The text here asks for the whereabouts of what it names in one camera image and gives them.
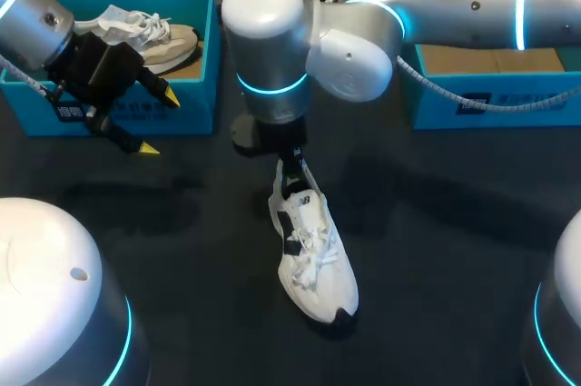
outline box label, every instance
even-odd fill
[[[160,102],[130,102],[117,100],[112,109],[115,121],[167,120],[167,109]]]
[[[59,121],[63,123],[82,123],[84,110],[81,102],[57,102],[53,105],[54,112]]]
[[[484,104],[490,103],[490,97],[492,96],[491,93],[469,93],[463,94],[464,98],[468,100],[474,100],[475,102],[480,102]],[[475,109],[474,107],[467,107],[463,104],[458,105],[458,109],[456,111],[456,115],[482,115],[485,111],[480,109]]]
[[[501,94],[498,97],[498,104],[501,106],[518,106],[521,104],[529,104],[529,103],[536,103],[542,102],[547,98],[554,97],[556,94],[547,94],[547,95],[540,95],[540,94]],[[560,111],[564,109],[566,106],[566,102],[553,104],[549,109],[545,109],[548,111]]]

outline shoelace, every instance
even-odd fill
[[[171,30],[168,21],[169,18],[160,18],[158,14],[149,15],[141,11],[132,11],[129,16],[137,17],[132,27],[132,33],[129,37],[141,37],[143,44],[151,41],[167,41],[170,37]]]
[[[293,230],[289,239],[300,242],[302,246],[292,280],[303,289],[308,289],[317,282],[322,266],[339,259],[339,252],[333,245],[335,237],[330,235],[327,228]]]

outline white sneaker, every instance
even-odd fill
[[[285,199],[282,168],[279,161],[269,198],[272,223],[282,237],[282,286],[313,320],[351,323],[359,306],[357,282],[327,199],[304,161],[301,179],[287,187],[285,195],[290,196]]]
[[[74,22],[74,31],[79,35],[93,32],[109,45],[126,42],[154,74],[180,65],[198,46],[198,36],[188,25],[170,25],[157,14],[128,12],[113,5],[94,20]]]

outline blue shoe box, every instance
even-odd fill
[[[579,50],[569,54],[578,54]],[[564,72],[430,74],[422,48],[410,45],[402,57],[434,84],[455,94],[486,104],[527,104],[581,85],[581,67],[571,67],[557,50]],[[501,114],[469,109],[429,90],[408,74],[402,74],[402,92],[414,129],[463,129],[478,127],[552,127],[581,125],[581,94],[549,110]]]
[[[202,65],[199,78],[169,79],[180,101],[178,109],[162,106],[136,83],[115,104],[111,117],[128,132],[148,135],[205,135],[213,129],[217,81],[220,69],[220,27],[214,0],[57,0],[74,14],[77,20],[91,20],[108,5],[123,9],[157,13],[171,18],[170,24],[190,25],[203,38]],[[35,75],[45,79],[45,73]],[[42,83],[50,88],[54,84]],[[53,107],[26,84],[2,72],[0,87],[20,124],[29,136],[86,136],[82,123],[63,123]],[[73,101],[64,94],[63,101]]]

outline black tabletop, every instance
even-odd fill
[[[141,318],[152,386],[510,385],[538,282],[581,209],[581,130],[413,132],[395,82],[347,104],[317,92],[310,169],[359,284],[350,337],[287,300],[266,200],[275,159],[231,148],[243,102],[225,61],[211,137],[29,139],[0,106],[0,194],[56,204],[93,235]]]

